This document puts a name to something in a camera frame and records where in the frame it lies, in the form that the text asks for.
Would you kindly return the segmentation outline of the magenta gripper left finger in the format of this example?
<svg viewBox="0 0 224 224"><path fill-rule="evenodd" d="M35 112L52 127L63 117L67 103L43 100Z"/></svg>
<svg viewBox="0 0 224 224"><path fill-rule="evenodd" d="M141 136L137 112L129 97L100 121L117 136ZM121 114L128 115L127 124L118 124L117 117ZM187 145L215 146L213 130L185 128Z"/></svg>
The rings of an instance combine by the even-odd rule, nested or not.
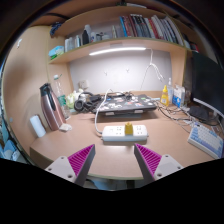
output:
<svg viewBox="0 0 224 224"><path fill-rule="evenodd" d="M83 186L95 156L95 145L87 146L69 157L60 156L46 171L65 180Z"/></svg>

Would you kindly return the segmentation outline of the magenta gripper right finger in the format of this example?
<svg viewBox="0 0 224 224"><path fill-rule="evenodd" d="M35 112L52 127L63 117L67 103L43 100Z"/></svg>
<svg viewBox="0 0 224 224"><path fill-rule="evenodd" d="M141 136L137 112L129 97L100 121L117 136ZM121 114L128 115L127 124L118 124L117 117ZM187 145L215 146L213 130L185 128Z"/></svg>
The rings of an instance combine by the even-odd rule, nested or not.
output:
<svg viewBox="0 0 224 224"><path fill-rule="evenodd" d="M160 155L140 144L134 145L134 155L145 185L183 169L183 166L169 154Z"/></svg>

